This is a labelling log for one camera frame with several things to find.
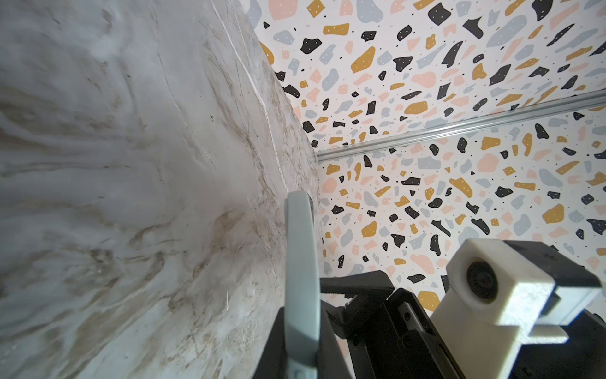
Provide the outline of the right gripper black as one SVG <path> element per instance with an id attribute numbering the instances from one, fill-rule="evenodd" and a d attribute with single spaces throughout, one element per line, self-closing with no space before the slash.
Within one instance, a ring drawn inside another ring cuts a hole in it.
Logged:
<path id="1" fill-rule="evenodd" d="M 323 294 L 350 302 L 323 309 L 347 341 L 358 378 L 462 378 L 464 375 L 416 295 L 383 271 L 320 279 Z"/>

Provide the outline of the light green phone case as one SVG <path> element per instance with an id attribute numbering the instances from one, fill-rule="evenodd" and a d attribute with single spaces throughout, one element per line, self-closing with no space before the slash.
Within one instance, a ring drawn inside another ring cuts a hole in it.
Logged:
<path id="1" fill-rule="evenodd" d="M 320 344 L 320 278 L 312 202 L 305 191 L 287 196 L 284 332 L 288 378 L 316 378 Z"/>

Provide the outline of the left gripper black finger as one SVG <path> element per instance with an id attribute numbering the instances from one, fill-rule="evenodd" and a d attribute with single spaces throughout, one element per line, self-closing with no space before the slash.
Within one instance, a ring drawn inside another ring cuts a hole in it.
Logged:
<path id="1" fill-rule="evenodd" d="M 287 351 L 284 308 L 280 308 L 253 378 L 352 378 L 325 310 L 320 311 L 320 339 L 310 359 Z"/>

